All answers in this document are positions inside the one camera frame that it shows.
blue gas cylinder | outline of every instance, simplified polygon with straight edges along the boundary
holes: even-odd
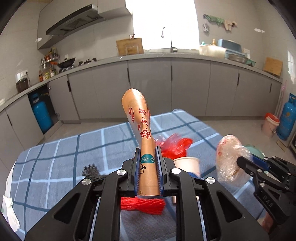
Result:
[[[287,140],[296,120],[296,96],[290,93],[289,101],[285,103],[276,133],[282,140]]]
[[[33,112],[36,120],[40,126],[43,133],[47,132],[52,126],[53,122],[50,118],[49,112],[47,110],[46,104],[39,100],[38,94],[34,94],[33,98]]]

teal label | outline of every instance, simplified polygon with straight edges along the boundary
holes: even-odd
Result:
[[[155,163],[155,159],[151,154],[144,154],[141,157],[141,164],[142,163]]]

wok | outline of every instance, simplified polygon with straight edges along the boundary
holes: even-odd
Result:
[[[61,69],[65,69],[65,68],[68,68],[68,67],[72,66],[74,61],[75,61],[75,58],[65,59],[65,61],[63,61],[63,62],[61,62],[61,63],[59,63],[57,65]]]

blue checkered tablecloth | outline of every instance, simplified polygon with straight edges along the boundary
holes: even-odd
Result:
[[[188,156],[200,159],[202,177],[217,177],[216,146],[222,136],[213,128],[183,110],[151,117],[151,131],[156,138],[174,133],[193,139]],[[133,158],[137,140],[129,123],[83,133],[32,147],[20,154],[12,175],[10,196],[21,228],[16,232],[24,240],[25,234],[66,193],[83,179],[84,166],[95,164],[101,174],[120,169],[123,161]],[[224,186],[257,218],[263,207],[253,196],[249,181],[242,188]],[[171,198],[164,198],[166,208],[161,216],[138,211],[121,211],[120,239],[174,240],[176,209]],[[149,227],[149,232],[141,232]]]

sink faucet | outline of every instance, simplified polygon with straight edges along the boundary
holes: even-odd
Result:
[[[173,44],[172,44],[172,33],[170,33],[170,52],[171,53],[176,53],[178,52],[178,49],[173,47]]]

